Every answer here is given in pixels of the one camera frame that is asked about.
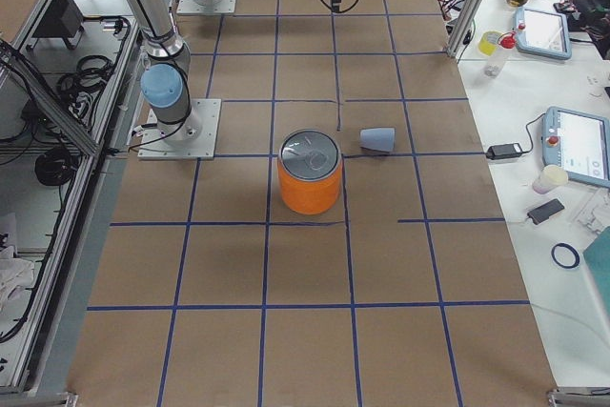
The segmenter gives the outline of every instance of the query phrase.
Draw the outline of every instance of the blue cup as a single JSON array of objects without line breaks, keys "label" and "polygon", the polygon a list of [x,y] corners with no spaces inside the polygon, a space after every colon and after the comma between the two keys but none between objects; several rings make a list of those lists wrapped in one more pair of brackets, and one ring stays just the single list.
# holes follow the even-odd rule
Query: blue cup
[{"label": "blue cup", "polygon": [[360,147],[390,153],[394,150],[394,128],[371,128],[360,131]]}]

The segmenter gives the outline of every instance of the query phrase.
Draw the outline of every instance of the tablet screen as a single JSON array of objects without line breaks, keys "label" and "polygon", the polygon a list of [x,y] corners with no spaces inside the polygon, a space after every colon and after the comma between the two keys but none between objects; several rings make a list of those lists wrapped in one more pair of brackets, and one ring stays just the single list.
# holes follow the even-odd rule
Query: tablet screen
[{"label": "tablet screen", "polygon": [[523,20],[525,21],[524,38],[529,47],[565,51],[560,16],[525,9]]},{"label": "tablet screen", "polygon": [[595,118],[559,112],[559,125],[561,166],[567,172],[607,180],[603,122]]}]

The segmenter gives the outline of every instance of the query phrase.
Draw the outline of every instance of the white cup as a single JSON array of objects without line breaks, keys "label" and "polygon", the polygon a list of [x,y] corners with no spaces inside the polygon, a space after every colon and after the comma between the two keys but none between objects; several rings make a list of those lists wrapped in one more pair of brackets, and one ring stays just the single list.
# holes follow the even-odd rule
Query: white cup
[{"label": "white cup", "polygon": [[565,185],[568,182],[568,172],[560,166],[550,164],[542,169],[539,177],[532,183],[532,188],[538,194],[547,194],[557,186]]},{"label": "white cup", "polygon": [[394,150],[394,128],[371,128],[360,131],[360,147],[390,153]]}]

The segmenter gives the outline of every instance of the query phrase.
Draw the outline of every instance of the tablet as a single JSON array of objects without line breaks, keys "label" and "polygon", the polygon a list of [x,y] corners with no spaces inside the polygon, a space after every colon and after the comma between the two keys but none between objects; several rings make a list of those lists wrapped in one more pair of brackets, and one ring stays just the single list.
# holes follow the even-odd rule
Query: tablet
[{"label": "tablet", "polygon": [[551,107],[542,123],[542,159],[570,179],[610,188],[610,121],[601,116]]},{"label": "tablet", "polygon": [[521,22],[525,24],[525,29],[515,36],[519,51],[553,59],[572,57],[564,14],[519,7],[515,12],[515,30]]}]

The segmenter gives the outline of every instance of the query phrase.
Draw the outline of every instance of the orange can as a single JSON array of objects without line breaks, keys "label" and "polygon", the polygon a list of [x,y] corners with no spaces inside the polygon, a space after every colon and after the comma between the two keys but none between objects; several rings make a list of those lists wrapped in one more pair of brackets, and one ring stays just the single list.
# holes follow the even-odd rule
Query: orange can
[{"label": "orange can", "polygon": [[277,156],[282,200],[298,214],[321,214],[335,204],[343,163],[336,142],[325,133],[291,133]]}]

